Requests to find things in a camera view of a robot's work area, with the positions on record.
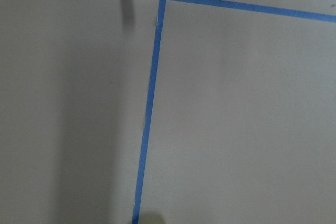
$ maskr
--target blue tape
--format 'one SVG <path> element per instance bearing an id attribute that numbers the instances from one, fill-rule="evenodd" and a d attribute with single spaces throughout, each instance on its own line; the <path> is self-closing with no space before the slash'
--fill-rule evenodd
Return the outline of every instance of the blue tape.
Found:
<path id="1" fill-rule="evenodd" d="M 146 167 L 149 133 L 150 133 L 150 128 L 151 128 L 155 84 L 156 84 L 156 73 L 158 71 L 158 64 L 159 64 L 161 35 L 162 35 L 165 7 L 166 7 L 166 0 L 159 0 L 158 21 L 157 21 L 158 25 L 155 30 L 154 48 L 153 48 L 153 56 L 152 56 L 152 68 L 151 68 L 149 88 L 148 88 L 148 94 L 147 94 L 145 127 L 143 129 L 143 134 L 142 134 L 142 143 L 141 143 L 141 150 L 140 150 L 138 178 L 136 181 L 137 185 L 135 188 L 135 202 L 134 202 L 134 208 L 133 208 L 132 224 L 138 224 L 139 222 L 143 179 L 144 179 L 145 167 Z"/>
<path id="2" fill-rule="evenodd" d="M 336 22 L 336 16 L 333 16 L 333 15 L 303 12 L 300 10 L 284 9 L 284 8 L 270 7 L 270 6 L 264 6 L 264 5 L 245 4 L 245 3 L 223 1 L 223 0 L 172 0 L 172 1 L 226 7 L 226 8 L 239 9 L 239 10 L 249 10 L 252 12 L 269 13 L 269 14 L 276 14 L 276 15 L 297 17 L 297 18 L 307 18 L 307 19 L 314 19 L 314 20 L 320 20 L 320 21 L 325 21 L 325 22 Z"/>

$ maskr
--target vertical blue line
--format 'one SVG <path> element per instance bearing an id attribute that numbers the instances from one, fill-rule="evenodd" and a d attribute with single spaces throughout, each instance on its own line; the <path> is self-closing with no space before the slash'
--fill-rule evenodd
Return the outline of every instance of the vertical blue line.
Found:
<path id="1" fill-rule="evenodd" d="M 150 133 L 150 128 L 151 128 L 155 84 L 156 84 L 156 73 L 158 71 L 161 34 L 162 34 L 165 7 L 166 7 L 166 0 L 159 0 L 158 21 L 157 21 L 158 25 L 156 26 L 156 30 L 155 30 L 154 48 L 153 48 L 153 56 L 152 56 L 152 68 L 151 68 L 151 73 L 150 73 L 149 88 L 148 88 L 148 94 L 147 94 L 147 104 L 146 104 L 146 112 L 145 112 L 145 127 L 142 133 L 142 142 L 141 142 L 141 150 L 140 150 L 138 178 L 136 181 L 137 185 L 135 188 L 135 199 L 134 199 L 132 224 L 138 224 L 139 222 L 142 187 L 143 187 L 143 179 L 144 179 L 144 174 L 145 174 L 149 133 Z"/>

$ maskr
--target blue line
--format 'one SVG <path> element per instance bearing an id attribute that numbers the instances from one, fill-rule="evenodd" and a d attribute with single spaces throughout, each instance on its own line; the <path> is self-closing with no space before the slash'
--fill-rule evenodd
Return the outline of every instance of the blue line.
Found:
<path id="1" fill-rule="evenodd" d="M 145 121 L 145 127 L 143 129 L 143 134 L 142 134 L 138 178 L 136 181 L 137 185 L 135 188 L 135 202 L 134 202 L 134 208 L 133 208 L 132 224 L 138 224 L 139 222 L 143 179 L 144 179 L 144 174 L 145 174 L 148 141 L 149 141 L 149 134 L 150 134 L 150 128 L 151 128 L 155 84 L 156 84 L 156 73 L 158 71 L 158 64 L 159 64 L 161 35 L 162 35 L 165 8 L 166 8 L 166 0 L 160 0 L 159 9 L 158 9 L 158 21 L 157 21 L 158 25 L 155 30 L 154 48 L 153 48 L 153 56 L 152 56 L 152 68 L 151 68 L 149 88 L 148 88 L 148 94 L 147 94 L 147 104 L 146 104 L 146 113 L 145 113 L 146 121 Z"/>
<path id="2" fill-rule="evenodd" d="M 284 9 L 284 8 L 270 7 L 270 6 L 264 6 L 264 5 L 245 4 L 245 3 L 223 1 L 223 0 L 172 0 L 172 1 L 226 7 L 226 8 L 239 9 L 239 10 L 249 10 L 252 12 L 277 14 L 277 15 L 282 15 L 282 16 L 307 18 L 307 19 L 314 19 L 314 20 L 336 23 L 336 16 L 333 16 L 333 15 L 303 12 L 300 10 Z"/>

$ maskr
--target floor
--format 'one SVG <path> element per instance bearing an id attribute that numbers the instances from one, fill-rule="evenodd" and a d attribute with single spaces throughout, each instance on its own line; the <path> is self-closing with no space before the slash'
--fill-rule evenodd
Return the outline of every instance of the floor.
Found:
<path id="1" fill-rule="evenodd" d="M 336 0 L 0 4 L 1 223 L 335 223 Z"/>

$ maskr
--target gray floor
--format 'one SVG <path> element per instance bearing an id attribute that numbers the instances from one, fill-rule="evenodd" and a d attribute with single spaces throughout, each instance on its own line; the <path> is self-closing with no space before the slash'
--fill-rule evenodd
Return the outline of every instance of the gray floor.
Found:
<path id="1" fill-rule="evenodd" d="M 0 223 L 130 223 L 158 2 L 0 0 Z M 335 37 L 167 1 L 140 224 L 335 223 Z"/>

